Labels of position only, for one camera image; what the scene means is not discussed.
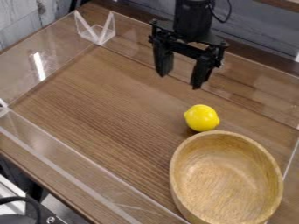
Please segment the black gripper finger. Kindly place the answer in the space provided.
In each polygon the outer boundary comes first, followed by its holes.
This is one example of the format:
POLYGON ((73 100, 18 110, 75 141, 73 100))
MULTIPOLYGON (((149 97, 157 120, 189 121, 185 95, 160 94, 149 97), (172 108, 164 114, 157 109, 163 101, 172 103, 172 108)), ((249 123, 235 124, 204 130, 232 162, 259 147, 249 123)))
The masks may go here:
POLYGON ((173 69, 173 52, 160 40, 153 41, 153 65, 157 74, 164 77, 173 69))
POLYGON ((208 56, 200 56, 196 59, 196 64, 191 74, 191 85, 193 89, 201 87, 201 83, 207 80, 208 75, 213 69, 213 58, 208 56))

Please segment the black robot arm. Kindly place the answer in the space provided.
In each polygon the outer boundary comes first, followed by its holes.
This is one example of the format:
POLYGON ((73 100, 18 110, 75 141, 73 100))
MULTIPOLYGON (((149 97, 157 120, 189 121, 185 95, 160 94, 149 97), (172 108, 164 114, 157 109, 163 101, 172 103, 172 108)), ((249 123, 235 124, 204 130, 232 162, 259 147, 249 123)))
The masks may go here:
POLYGON ((211 77, 213 68, 220 68, 228 42, 211 32, 212 19, 220 23, 229 20, 215 13, 215 0, 175 0, 173 20, 152 19, 152 34, 148 42, 153 48, 153 66, 164 77, 173 70, 173 54, 196 61, 191 73, 191 85, 199 89, 211 77))

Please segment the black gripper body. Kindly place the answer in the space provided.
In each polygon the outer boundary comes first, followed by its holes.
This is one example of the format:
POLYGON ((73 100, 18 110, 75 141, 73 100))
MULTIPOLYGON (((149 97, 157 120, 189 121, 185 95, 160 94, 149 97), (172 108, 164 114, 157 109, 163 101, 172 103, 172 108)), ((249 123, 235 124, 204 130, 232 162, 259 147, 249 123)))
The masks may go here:
POLYGON ((173 30, 173 21, 155 18, 149 21, 149 25, 152 26, 152 33, 148 36, 148 42, 152 45, 157 39, 165 43, 172 53, 179 53, 193 60, 205 55, 213 58, 213 66, 221 67, 224 52, 229 47, 229 43, 223 38, 207 31, 197 39, 188 41, 173 30))

